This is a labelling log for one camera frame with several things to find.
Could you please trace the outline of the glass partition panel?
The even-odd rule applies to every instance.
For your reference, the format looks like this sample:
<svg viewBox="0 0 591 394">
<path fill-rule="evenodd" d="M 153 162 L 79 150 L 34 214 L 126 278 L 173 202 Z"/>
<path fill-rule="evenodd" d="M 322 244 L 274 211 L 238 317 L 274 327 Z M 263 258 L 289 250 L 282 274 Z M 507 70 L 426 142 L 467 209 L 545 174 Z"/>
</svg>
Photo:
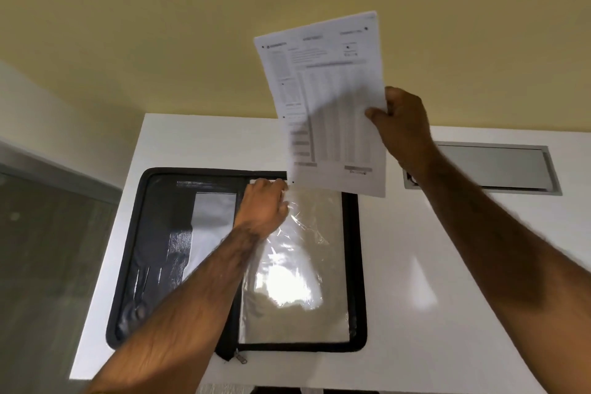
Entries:
<svg viewBox="0 0 591 394">
<path fill-rule="evenodd" d="M 69 379 L 122 191 L 0 141 L 0 394 Z"/>
</svg>

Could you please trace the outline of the black zippered document folder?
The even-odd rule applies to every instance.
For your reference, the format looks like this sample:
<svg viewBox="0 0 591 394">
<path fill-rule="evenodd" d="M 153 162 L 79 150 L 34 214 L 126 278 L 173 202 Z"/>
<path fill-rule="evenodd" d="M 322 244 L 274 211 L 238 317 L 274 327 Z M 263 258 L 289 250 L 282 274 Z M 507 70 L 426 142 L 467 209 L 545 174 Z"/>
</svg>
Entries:
<svg viewBox="0 0 591 394">
<path fill-rule="evenodd" d="M 285 172 L 172 167 L 155 167 L 144 172 L 107 322 L 106 341 L 110 348 L 119 348 L 227 237 L 247 184 L 257 178 L 287 179 L 287 176 Z M 341 193 L 349 341 L 239 344 L 244 275 L 215 348 L 221 359 L 237 358 L 244 364 L 246 352 L 353 353 L 365 347 L 368 326 L 358 196 Z"/>
</svg>

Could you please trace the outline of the person's left hand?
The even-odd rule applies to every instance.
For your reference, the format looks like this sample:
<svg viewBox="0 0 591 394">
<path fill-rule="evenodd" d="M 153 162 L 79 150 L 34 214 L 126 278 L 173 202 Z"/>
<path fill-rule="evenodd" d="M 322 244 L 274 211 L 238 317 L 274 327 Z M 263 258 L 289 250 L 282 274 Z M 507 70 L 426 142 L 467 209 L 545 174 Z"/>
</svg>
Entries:
<svg viewBox="0 0 591 394">
<path fill-rule="evenodd" d="M 233 229 L 248 232 L 262 241 L 276 231 L 288 213 L 288 201 L 284 196 L 278 198 L 271 194 L 256 195 L 249 192 L 247 184 Z"/>
</svg>

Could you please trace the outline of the person's left forearm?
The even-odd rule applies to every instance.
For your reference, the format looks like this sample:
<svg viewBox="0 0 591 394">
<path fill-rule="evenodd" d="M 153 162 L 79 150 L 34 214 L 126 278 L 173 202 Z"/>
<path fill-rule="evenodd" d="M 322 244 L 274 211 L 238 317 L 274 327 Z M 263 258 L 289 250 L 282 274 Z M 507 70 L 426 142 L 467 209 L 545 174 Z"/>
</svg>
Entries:
<svg viewBox="0 0 591 394">
<path fill-rule="evenodd" d="M 196 394 L 261 237 L 235 227 L 127 338 L 84 394 Z"/>
</svg>

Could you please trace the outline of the white printed paper sheet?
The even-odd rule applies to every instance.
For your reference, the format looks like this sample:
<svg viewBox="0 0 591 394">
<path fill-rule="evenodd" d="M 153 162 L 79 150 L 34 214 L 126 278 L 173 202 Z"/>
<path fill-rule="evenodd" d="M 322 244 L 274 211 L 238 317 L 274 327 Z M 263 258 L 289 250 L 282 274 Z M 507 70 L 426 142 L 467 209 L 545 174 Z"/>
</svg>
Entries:
<svg viewBox="0 0 591 394">
<path fill-rule="evenodd" d="M 387 152 L 365 115 L 386 108 L 377 12 L 254 44 L 284 131 L 288 184 L 384 198 Z"/>
</svg>

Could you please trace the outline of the clear plastic sleeve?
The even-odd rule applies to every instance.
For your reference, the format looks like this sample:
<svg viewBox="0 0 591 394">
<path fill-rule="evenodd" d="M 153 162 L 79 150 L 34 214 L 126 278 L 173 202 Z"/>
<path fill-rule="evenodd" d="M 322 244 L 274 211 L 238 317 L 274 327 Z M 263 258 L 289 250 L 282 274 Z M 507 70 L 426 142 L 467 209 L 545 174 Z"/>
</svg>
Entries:
<svg viewBox="0 0 591 394">
<path fill-rule="evenodd" d="M 242 285 L 239 344 L 349 341 L 342 193 L 290 188 Z"/>
</svg>

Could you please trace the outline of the person's right hand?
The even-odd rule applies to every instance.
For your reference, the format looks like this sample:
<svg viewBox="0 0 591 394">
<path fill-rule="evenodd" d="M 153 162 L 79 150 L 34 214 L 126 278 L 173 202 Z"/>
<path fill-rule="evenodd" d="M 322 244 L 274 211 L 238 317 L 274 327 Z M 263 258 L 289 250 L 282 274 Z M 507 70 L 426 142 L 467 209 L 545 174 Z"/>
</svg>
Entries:
<svg viewBox="0 0 591 394">
<path fill-rule="evenodd" d="M 373 123 L 387 151 L 416 181 L 419 181 L 441 154 L 430 131 L 422 100 L 401 88 L 385 88 L 391 123 Z"/>
</svg>

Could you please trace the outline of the person's right forearm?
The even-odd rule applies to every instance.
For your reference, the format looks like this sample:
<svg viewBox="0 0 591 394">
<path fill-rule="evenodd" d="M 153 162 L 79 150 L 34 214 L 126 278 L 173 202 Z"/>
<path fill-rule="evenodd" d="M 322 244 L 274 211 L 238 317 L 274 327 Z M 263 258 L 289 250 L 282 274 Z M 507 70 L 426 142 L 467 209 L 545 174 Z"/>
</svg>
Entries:
<svg viewBox="0 0 591 394">
<path fill-rule="evenodd" d="M 398 159 L 548 394 L 591 394 L 591 273 L 514 218 L 432 141 Z"/>
</svg>

